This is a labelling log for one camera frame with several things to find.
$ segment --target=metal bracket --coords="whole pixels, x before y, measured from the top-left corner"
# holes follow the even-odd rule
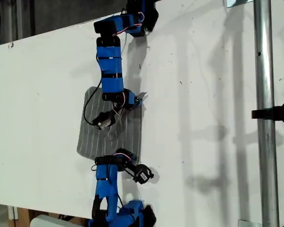
[[[227,8],[233,7],[233,6],[239,6],[248,2],[252,2],[253,0],[226,0],[227,2]]]
[[[19,215],[17,207],[8,206],[8,216],[9,220],[18,220]]]

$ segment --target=electrical wire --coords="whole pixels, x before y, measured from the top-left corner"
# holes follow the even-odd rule
[[[138,12],[138,14],[142,14],[142,16],[143,16],[143,19],[141,20],[141,22],[143,22],[143,21],[144,21],[144,19],[145,19],[145,16],[144,16],[144,14],[143,14],[142,12]]]
[[[84,117],[84,120],[85,120],[89,125],[92,125],[92,126],[94,126],[94,125],[93,125],[92,123],[90,123],[90,122],[87,120],[87,118],[86,118],[86,107],[87,107],[87,105],[89,104],[91,98],[92,98],[92,97],[94,96],[94,94],[96,93],[96,91],[99,89],[100,84],[101,84],[101,80],[100,80],[100,82],[99,82],[97,88],[94,90],[94,92],[91,94],[91,96],[90,96],[89,99],[87,100],[87,102],[86,102],[86,104],[84,105],[84,108],[83,108],[83,117]]]
[[[93,165],[93,166],[91,167],[91,171],[96,171],[96,170],[97,170],[97,168],[96,168],[96,169],[93,169],[94,166],[97,166],[97,165]]]
[[[124,102],[123,102],[122,106],[120,106],[120,107],[123,107],[125,105],[125,94],[124,94],[124,92],[122,92],[122,94],[123,94],[123,97],[124,97]]]
[[[116,153],[116,154],[114,154],[114,156],[115,155],[124,155],[125,157],[127,157],[129,160],[131,160],[131,158],[129,157],[129,156],[127,156],[126,154],[123,154],[123,153]]]
[[[114,109],[114,103],[112,103],[112,108],[113,108],[113,111],[118,115],[118,116],[120,116],[120,114]]]
[[[134,24],[133,26],[136,26],[136,27],[141,27],[142,26],[142,24],[141,23],[139,23],[139,24]],[[126,27],[125,29],[123,29],[122,31],[120,31],[120,32],[117,32],[117,33],[115,33],[115,34],[113,34],[113,35],[118,35],[118,34],[121,34],[121,33],[123,33],[123,32],[125,32],[127,29],[129,29],[130,27]]]

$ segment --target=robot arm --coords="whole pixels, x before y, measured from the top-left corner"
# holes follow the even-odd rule
[[[101,69],[102,99],[112,102],[112,110],[100,113],[92,121],[98,129],[115,123],[115,114],[122,109],[132,110],[142,101],[130,90],[124,88],[122,77],[121,45],[118,34],[126,32],[133,37],[145,36],[145,30],[152,31],[159,14],[155,9],[157,0],[128,0],[127,13],[112,16],[94,23],[97,34],[97,61]]]
[[[90,227],[127,227],[136,221],[143,227],[144,209],[141,201],[131,201],[124,205],[117,213],[118,204],[118,188],[117,188],[117,173],[130,169],[133,172],[133,179],[140,184],[146,183],[154,175],[151,170],[143,164],[135,166],[132,163],[135,156],[120,148],[115,155],[102,156],[95,159],[97,166],[96,170],[96,195],[92,208],[92,220]],[[107,210],[101,210],[100,205],[102,200],[107,200]],[[150,207],[147,208],[152,220],[155,222],[155,216]]]

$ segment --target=black cable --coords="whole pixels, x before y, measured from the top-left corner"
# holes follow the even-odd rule
[[[120,203],[121,203],[122,208],[125,208],[124,205],[123,205],[123,202],[122,202],[122,200],[121,200],[121,198],[120,198],[120,195],[119,195],[119,194],[117,194],[117,195],[118,195],[118,198],[119,198],[119,200],[120,200]],[[130,216],[132,216],[133,222],[136,222],[136,220],[134,219],[133,215],[132,215],[130,212],[129,212],[128,214],[129,214]]]
[[[90,123],[90,122],[87,120],[87,118],[86,118],[86,107],[87,107],[87,105],[89,104],[91,98],[92,98],[92,97],[94,96],[94,94],[96,93],[96,91],[99,89],[100,84],[101,84],[101,80],[100,80],[100,82],[99,82],[97,88],[94,90],[94,92],[91,94],[91,96],[90,96],[89,99],[87,100],[87,102],[86,102],[86,104],[84,105],[84,108],[83,108],[83,117],[84,117],[84,120],[85,120],[89,125],[92,125],[92,126],[94,126],[94,125],[93,125],[92,123]]]
[[[94,166],[97,166],[97,165],[93,165],[93,166],[91,167],[91,171],[96,171],[96,170],[97,170],[97,168],[96,168],[96,169],[93,169]]]

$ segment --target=striped fabric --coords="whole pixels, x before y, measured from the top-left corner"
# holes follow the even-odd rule
[[[84,103],[95,89],[91,87],[86,91]],[[143,106],[132,111],[123,110],[121,116],[115,115],[116,123],[103,130],[87,124],[82,115],[77,152],[83,157],[95,160],[96,157],[112,155],[117,149],[125,148],[135,154],[138,161],[141,150],[142,108]],[[102,100],[102,89],[99,88],[87,106],[86,118],[91,122],[100,112],[111,109],[112,103]]]

